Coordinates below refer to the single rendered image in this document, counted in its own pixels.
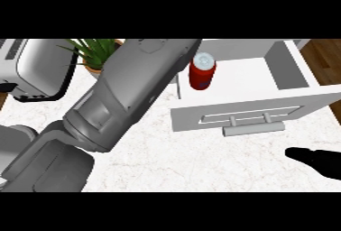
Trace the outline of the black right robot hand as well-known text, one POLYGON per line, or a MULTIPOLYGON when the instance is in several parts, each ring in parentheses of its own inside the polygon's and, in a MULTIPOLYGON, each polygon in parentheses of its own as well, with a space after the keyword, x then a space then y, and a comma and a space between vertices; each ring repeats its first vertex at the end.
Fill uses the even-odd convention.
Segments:
POLYGON ((285 156, 310 166, 323 177, 341 180, 341 152, 289 147, 285 156))

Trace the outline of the terracotta plant pot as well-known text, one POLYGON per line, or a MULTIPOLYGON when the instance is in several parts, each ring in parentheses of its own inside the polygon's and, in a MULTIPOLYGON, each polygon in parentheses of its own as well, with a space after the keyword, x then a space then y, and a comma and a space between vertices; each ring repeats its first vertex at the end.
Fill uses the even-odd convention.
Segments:
MULTIPOLYGON (((122 41, 119 39, 115 39, 115 50, 121 47, 122 45, 122 41)), ((85 69, 90 73, 90 75, 93 76, 93 78, 99 78, 100 74, 102 74, 102 71, 99 69, 93 69, 91 67, 85 66, 85 69)))

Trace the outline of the silver toaster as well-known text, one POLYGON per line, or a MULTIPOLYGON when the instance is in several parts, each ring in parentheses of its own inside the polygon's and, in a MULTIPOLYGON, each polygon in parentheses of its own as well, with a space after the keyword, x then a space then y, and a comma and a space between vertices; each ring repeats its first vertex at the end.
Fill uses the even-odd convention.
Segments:
POLYGON ((0 93, 22 103, 59 100, 75 72, 75 52, 65 39, 0 39, 0 93))

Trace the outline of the red can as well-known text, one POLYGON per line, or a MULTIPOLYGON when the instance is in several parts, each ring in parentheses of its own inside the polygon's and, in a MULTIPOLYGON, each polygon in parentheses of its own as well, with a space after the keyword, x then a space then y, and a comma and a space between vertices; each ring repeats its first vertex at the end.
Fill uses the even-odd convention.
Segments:
POLYGON ((195 90, 204 90, 211 84, 215 71, 215 59, 208 52, 199 52, 189 65, 189 84, 195 90))

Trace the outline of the green leafy plant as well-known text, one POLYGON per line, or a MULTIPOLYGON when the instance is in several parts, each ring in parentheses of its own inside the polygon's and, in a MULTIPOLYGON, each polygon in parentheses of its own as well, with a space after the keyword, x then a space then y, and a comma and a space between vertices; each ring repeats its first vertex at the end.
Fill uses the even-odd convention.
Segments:
POLYGON ((118 39, 66 39, 72 48, 59 45, 59 48, 71 51, 81 59, 81 65, 90 69, 100 70, 111 55, 122 46, 118 39))

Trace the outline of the white open drawer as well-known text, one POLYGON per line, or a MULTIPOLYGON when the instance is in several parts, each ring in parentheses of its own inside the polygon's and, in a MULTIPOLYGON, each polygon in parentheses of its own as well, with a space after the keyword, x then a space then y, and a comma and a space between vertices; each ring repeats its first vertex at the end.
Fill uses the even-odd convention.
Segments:
POLYGON ((177 94, 181 100, 274 92, 317 87, 301 48, 307 40, 283 39, 204 39, 198 52, 215 58, 215 71, 205 90, 189 85, 189 68, 178 73, 177 94))

